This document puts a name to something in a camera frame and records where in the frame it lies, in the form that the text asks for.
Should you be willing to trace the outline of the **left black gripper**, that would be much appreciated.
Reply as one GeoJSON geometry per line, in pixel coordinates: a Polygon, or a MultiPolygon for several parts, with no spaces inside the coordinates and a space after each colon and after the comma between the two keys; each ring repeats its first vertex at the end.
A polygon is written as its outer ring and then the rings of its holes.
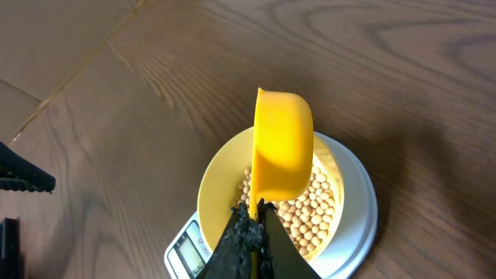
{"type": "MultiPolygon", "coordinates": [[[[1,189],[51,192],[56,179],[1,143],[1,189]]],[[[1,279],[19,278],[19,221],[1,221],[1,279]]]]}

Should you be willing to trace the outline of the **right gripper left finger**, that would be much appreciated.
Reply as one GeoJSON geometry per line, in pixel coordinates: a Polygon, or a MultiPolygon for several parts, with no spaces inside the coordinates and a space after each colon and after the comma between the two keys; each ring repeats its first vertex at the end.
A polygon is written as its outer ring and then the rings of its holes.
{"type": "Polygon", "coordinates": [[[258,256],[264,243],[264,227],[250,218],[244,202],[231,208],[231,213],[212,256],[197,278],[259,277],[258,256]]]}

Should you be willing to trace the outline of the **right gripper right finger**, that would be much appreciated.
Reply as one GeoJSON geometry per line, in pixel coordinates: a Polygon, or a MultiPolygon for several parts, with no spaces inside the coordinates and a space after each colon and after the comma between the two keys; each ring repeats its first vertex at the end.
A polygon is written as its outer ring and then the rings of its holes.
{"type": "Polygon", "coordinates": [[[257,251],[258,278],[320,279],[303,256],[297,251],[271,202],[260,199],[257,205],[258,221],[263,226],[263,242],[257,251]]]}

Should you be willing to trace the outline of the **yellow measuring scoop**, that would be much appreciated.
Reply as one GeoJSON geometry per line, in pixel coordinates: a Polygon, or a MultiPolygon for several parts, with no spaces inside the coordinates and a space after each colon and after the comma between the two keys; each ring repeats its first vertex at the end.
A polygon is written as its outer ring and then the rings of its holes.
{"type": "Polygon", "coordinates": [[[260,201],[299,197],[312,172],[314,127],[308,103],[289,92],[258,89],[253,124],[250,217],[260,201]]]}

